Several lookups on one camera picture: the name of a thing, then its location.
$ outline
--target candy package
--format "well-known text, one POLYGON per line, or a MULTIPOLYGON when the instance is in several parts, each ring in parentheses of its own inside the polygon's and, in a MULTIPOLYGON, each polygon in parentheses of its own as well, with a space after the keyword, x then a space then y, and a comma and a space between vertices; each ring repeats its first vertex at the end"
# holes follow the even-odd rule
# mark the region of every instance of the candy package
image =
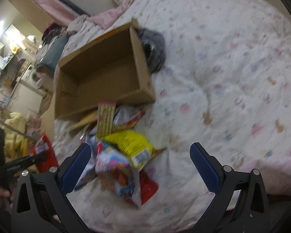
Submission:
POLYGON ((117 107, 114 112, 112 131, 132 129, 145 113, 143 109, 129 105, 117 107))
POLYGON ((96 133, 97 138, 102 138, 112 132, 112 121, 115 105, 115 102, 99 102, 96 133))
POLYGON ((36 155, 44 151, 47 154, 47 160, 43 162, 37 161, 35 163, 40 173, 47 172, 52 166, 58 167, 58 162, 55 157, 52 144, 50 143, 50 140, 47 138, 45 133, 42 134, 40 140, 36 143, 30 155, 36 155))
POLYGON ((118 131, 105 136, 103 140, 115 144, 138 170, 145 166, 154 153, 152 144, 142 134, 132 130, 118 131))
POLYGON ((138 172, 134 174, 129 160, 112 146, 104 148, 96 158, 95 171, 104 189, 127 202, 141 206, 138 172))

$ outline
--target screw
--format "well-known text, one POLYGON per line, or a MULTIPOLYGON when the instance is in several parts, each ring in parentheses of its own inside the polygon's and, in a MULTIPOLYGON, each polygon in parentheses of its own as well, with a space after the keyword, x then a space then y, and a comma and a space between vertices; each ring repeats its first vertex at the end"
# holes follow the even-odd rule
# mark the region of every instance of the screw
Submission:
POLYGON ((50 172, 56 172, 57 171, 57 167, 56 166, 52 166, 51 168, 50 168, 50 172))
POLYGON ((22 176, 27 176, 28 173, 29 173, 29 172, 28 172, 27 170, 25 170, 25 171, 22 172, 22 176))
POLYGON ((260 171, 259 171, 258 169, 253 169, 253 173, 254 173, 255 175, 260 175, 260 171))
POLYGON ((230 166, 224 166, 224 167, 223 167, 223 170, 224 170, 225 172, 230 172, 230 171, 232 171, 232 168, 231 168, 230 166))

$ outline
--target washing machine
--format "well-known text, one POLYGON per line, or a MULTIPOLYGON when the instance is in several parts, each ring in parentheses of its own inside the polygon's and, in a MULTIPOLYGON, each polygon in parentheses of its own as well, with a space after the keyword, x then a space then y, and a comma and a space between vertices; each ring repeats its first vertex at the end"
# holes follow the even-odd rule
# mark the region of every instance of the washing machine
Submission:
POLYGON ((45 96, 46 91, 43 89, 39 89, 41 85, 42 74, 38 73, 33 65, 29 65, 24 72, 23 76, 20 79, 20 83, 24 84, 25 86, 36 90, 42 96, 45 96))

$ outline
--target cardboard flap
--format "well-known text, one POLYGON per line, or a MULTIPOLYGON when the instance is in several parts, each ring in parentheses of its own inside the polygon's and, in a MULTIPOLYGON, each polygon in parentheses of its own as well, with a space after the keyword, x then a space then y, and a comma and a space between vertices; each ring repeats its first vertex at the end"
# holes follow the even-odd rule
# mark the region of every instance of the cardboard flap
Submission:
POLYGON ((86 51, 87 49, 91 48, 92 46, 94 46, 95 44, 101 42, 102 40, 109 38, 110 36, 117 34, 118 32, 121 31, 125 31, 128 30, 130 27, 134 27, 135 29, 139 29, 139 23, 137 21, 137 19, 132 18, 131 21, 115 28, 115 29, 111 29, 108 32, 105 32, 104 34, 100 35, 99 37, 95 38, 93 41, 87 43, 86 45, 82 46, 81 48, 75 50, 74 52, 68 54, 67 56, 63 57, 61 60, 58 61, 58 66, 62 67, 63 65, 65 65, 67 62, 69 62, 70 60, 72 60, 74 57, 76 57, 77 55, 79 55, 80 53, 86 51))
POLYGON ((142 43, 140 42, 139 37, 133 27, 130 27, 129 32, 140 88, 145 90, 148 94, 151 94, 149 96, 153 96, 152 92, 154 92, 154 90, 151 75, 146 63, 146 56, 143 50, 142 43))

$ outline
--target gray cloth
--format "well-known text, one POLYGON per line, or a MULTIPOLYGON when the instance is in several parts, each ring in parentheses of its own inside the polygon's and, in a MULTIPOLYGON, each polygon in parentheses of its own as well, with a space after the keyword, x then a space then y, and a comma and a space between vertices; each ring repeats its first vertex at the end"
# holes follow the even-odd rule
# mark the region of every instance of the gray cloth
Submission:
POLYGON ((145 51, 148 68, 151 73, 158 72, 165 61, 165 39, 156 31, 141 29, 138 31, 140 41, 145 51))

